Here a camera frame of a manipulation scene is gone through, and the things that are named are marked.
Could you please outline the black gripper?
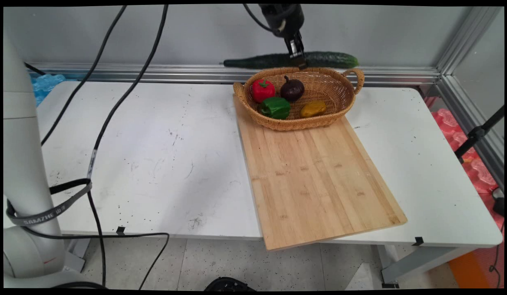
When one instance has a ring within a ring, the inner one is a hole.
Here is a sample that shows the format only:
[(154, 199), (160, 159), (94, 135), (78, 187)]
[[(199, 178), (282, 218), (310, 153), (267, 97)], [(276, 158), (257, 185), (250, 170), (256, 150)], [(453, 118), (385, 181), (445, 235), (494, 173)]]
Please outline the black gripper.
[(304, 24), (304, 13), (300, 4), (259, 4), (261, 13), (268, 22), (270, 31), (284, 39), (289, 57), (299, 69), (308, 67), (302, 44), (300, 28)]

